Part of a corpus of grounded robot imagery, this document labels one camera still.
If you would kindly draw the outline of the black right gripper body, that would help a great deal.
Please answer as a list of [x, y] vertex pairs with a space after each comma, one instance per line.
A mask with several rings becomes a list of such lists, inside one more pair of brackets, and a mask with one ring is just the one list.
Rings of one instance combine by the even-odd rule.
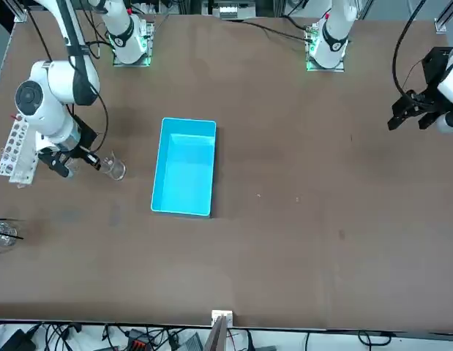
[[70, 149], [74, 149], [78, 146], [90, 149], [97, 137], [97, 133], [77, 115], [72, 116], [72, 122], [73, 125], [70, 132]]

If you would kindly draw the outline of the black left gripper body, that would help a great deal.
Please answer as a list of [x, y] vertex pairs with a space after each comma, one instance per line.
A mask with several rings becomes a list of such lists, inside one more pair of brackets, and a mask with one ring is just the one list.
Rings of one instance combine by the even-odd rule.
[[422, 59], [424, 79], [427, 90], [432, 91], [441, 82], [453, 47], [434, 47]]

